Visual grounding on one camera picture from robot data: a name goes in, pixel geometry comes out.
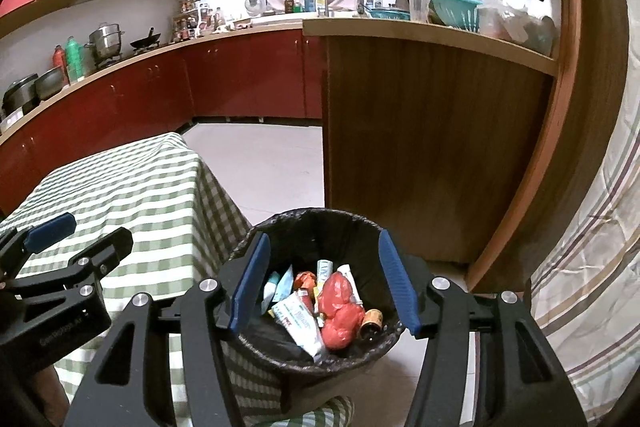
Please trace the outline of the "orange bottle black cap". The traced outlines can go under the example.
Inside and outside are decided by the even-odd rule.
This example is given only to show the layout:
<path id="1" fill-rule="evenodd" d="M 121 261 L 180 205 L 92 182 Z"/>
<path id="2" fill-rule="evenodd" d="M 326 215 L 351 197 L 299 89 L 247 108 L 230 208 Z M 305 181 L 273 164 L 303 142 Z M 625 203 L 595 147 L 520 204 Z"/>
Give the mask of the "orange bottle black cap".
<path id="1" fill-rule="evenodd" d="M 383 332 L 383 313 L 379 309 L 364 312 L 358 336 L 362 341 L 373 341 Z"/>

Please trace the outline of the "light blue wrapper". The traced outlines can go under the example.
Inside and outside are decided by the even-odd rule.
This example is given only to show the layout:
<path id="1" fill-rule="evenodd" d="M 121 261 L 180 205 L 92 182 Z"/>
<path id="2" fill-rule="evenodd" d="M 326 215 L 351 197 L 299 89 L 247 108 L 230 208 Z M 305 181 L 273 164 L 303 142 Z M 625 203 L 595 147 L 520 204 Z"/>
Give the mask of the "light blue wrapper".
<path id="1" fill-rule="evenodd" d="M 293 267 L 290 265 L 283 273 L 272 272 L 264 288 L 262 288 L 262 303 L 260 309 L 265 314 L 273 303 L 280 303 L 281 300 L 288 298 L 293 290 L 294 275 Z"/>

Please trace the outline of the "white red-printed wrapper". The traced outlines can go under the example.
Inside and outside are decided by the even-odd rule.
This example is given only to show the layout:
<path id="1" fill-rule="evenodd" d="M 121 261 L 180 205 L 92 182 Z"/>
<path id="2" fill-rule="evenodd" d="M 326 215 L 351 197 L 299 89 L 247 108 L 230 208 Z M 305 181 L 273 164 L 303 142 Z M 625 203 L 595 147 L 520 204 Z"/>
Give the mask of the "white red-printed wrapper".
<path id="1" fill-rule="evenodd" d="M 292 337 L 296 346 L 310 355 L 315 362 L 326 357 L 328 351 L 319 326 L 302 297 L 292 293 L 276 303 L 271 312 Z"/>

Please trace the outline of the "red plastic bag ball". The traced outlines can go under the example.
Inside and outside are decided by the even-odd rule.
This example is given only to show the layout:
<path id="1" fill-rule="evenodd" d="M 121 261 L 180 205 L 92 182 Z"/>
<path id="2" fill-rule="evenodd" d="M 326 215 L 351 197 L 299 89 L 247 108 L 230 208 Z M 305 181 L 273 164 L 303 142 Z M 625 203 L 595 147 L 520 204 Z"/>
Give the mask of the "red plastic bag ball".
<path id="1" fill-rule="evenodd" d="M 352 302 L 352 288 L 340 272 L 333 273 L 319 295 L 324 315 L 321 336 L 330 351 L 347 348 L 356 338 L 364 317 L 363 307 Z"/>

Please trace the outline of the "orange plastic bag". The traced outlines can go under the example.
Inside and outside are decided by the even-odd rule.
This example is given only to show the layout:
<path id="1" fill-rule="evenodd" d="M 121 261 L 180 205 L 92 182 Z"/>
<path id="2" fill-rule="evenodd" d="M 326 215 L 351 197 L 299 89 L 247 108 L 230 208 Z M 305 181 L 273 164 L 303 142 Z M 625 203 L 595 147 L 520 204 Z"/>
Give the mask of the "orange plastic bag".
<path id="1" fill-rule="evenodd" d="M 294 279 L 294 284 L 293 284 L 293 289 L 294 291 L 298 291 L 299 289 L 305 289 L 305 291 L 307 291 L 307 293 L 309 295 L 311 295 L 314 292 L 314 288 L 317 285 L 317 277 L 316 274 L 314 274 L 314 272 L 311 271 L 304 271 L 304 272 L 299 272 L 295 279 Z"/>

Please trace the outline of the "teal white tube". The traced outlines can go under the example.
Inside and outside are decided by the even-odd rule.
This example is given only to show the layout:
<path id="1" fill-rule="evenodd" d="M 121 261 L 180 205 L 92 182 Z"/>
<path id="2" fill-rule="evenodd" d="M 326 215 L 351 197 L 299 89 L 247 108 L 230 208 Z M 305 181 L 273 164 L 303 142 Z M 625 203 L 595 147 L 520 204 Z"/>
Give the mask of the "teal white tube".
<path id="1" fill-rule="evenodd" d="M 322 288 L 329 277 L 333 273 L 333 262 L 331 260 L 319 259 L 317 261 L 316 286 L 314 286 L 314 295 L 318 297 Z"/>

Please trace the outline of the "red bottle black cap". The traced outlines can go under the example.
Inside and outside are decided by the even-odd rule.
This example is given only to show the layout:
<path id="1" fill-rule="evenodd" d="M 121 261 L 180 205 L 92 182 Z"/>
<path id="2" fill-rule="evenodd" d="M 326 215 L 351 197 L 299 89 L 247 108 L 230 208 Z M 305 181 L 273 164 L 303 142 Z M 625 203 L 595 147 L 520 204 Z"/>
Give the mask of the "red bottle black cap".
<path id="1" fill-rule="evenodd" d="M 296 294 L 299 299 L 302 300 L 302 303 L 305 305 L 307 310 L 311 314 L 314 314 L 314 299 L 312 299 L 311 293 L 305 288 L 298 288 Z"/>

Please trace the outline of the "black trash bin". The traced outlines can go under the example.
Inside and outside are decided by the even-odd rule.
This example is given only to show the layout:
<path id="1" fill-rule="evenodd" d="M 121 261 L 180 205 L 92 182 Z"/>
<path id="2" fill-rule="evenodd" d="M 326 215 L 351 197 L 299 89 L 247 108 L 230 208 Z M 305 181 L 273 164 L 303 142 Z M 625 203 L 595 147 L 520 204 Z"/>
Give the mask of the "black trash bin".
<path id="1" fill-rule="evenodd" d="M 317 268 L 319 260 L 330 260 L 337 267 L 349 265 L 364 307 L 378 309 L 383 314 L 381 334 L 371 341 L 355 340 L 344 350 L 316 363 L 296 346 L 282 326 L 253 311 L 247 328 L 231 346 L 280 381 L 302 387 L 366 369 L 384 357 L 396 345 L 405 327 L 378 260 L 381 231 L 376 223 L 346 211 L 294 209 L 255 225 L 230 254 L 232 260 L 244 257 L 254 235 L 264 232 L 271 246 L 268 273 L 283 273 L 288 268 L 295 273 L 311 271 Z"/>

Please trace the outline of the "striped fabric cover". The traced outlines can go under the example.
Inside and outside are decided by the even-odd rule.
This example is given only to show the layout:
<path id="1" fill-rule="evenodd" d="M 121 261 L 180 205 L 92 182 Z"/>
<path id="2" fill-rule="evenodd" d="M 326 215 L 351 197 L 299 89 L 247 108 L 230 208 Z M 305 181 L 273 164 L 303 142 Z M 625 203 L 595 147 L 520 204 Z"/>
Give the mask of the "striped fabric cover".
<path id="1" fill-rule="evenodd" d="M 533 275 L 532 313 L 590 426 L 639 368 L 639 0 L 629 20 L 625 88 L 590 189 Z"/>

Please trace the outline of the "green checked tablecloth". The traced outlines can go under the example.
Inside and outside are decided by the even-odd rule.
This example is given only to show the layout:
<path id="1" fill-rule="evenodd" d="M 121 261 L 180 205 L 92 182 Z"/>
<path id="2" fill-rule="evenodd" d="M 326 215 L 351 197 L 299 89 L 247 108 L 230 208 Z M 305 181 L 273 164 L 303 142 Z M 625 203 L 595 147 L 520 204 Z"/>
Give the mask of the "green checked tablecloth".
<path id="1" fill-rule="evenodd" d="M 19 277 L 65 268 L 71 257 L 119 227 L 132 234 L 129 256 L 101 282 L 115 324 L 129 299 L 144 291 L 174 297 L 216 277 L 250 229 L 242 212 L 198 153 L 169 132 L 111 148 L 55 169 L 1 221 L 1 234 L 69 212 L 76 231 L 29 258 Z M 55 363 L 58 383 L 73 401 L 106 332 Z M 337 395 L 292 418 L 281 412 L 277 378 L 229 343 L 222 345 L 235 398 L 247 426 L 350 426 L 352 400 Z"/>

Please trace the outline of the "dark cooking pot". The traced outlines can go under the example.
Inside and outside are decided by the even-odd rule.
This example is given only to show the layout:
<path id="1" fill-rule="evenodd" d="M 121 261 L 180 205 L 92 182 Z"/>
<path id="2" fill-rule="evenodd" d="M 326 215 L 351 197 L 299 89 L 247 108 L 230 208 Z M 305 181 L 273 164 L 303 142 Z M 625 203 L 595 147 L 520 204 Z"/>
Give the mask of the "dark cooking pot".
<path id="1" fill-rule="evenodd" d="M 37 79 L 38 75 L 32 74 L 10 84 L 2 100 L 4 115 L 10 116 L 19 108 L 24 114 L 28 114 L 39 105 L 40 100 L 35 88 Z"/>

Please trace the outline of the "grey wok bowl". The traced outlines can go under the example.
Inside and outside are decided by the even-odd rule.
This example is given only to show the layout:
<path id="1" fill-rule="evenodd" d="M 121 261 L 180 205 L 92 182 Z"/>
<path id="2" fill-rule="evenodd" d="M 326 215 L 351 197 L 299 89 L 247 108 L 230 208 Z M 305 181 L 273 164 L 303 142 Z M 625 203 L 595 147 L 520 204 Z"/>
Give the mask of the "grey wok bowl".
<path id="1" fill-rule="evenodd" d="M 47 101 L 58 94 L 66 85 L 64 70 L 55 66 L 40 75 L 35 81 L 36 95 L 40 101 Z"/>

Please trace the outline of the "green thermos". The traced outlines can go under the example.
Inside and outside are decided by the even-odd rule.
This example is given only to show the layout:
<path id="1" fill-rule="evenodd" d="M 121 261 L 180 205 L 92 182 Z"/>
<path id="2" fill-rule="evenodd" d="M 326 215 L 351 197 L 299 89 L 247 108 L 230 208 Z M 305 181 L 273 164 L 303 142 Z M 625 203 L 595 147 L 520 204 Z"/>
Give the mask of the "green thermos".
<path id="1" fill-rule="evenodd" d="M 69 36 L 65 46 L 67 74 L 70 82 L 74 83 L 85 77 L 84 62 L 82 61 L 82 46 L 73 36 Z"/>

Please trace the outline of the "black frying pan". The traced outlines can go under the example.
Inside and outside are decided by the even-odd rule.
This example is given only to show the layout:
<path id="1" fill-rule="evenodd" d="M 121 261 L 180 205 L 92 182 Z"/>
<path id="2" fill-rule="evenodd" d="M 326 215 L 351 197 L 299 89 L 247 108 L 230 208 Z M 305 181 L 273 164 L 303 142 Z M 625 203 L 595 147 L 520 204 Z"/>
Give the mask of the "black frying pan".
<path id="1" fill-rule="evenodd" d="M 149 35 L 144 38 L 134 40 L 130 46 L 136 51 L 155 49 L 160 45 L 160 33 L 155 31 L 154 27 L 149 30 Z"/>

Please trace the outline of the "red lower cabinets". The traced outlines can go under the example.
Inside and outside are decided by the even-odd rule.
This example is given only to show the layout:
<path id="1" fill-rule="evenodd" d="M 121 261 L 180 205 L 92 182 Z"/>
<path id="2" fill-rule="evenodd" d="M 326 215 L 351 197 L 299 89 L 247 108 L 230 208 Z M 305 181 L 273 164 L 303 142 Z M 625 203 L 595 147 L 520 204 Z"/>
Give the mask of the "red lower cabinets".
<path id="1" fill-rule="evenodd" d="M 212 118 L 318 119 L 328 206 L 471 263 L 534 153 L 555 61 L 444 26 L 316 18 L 166 46 L 67 88 L 1 140 L 1 210 L 55 168 Z"/>

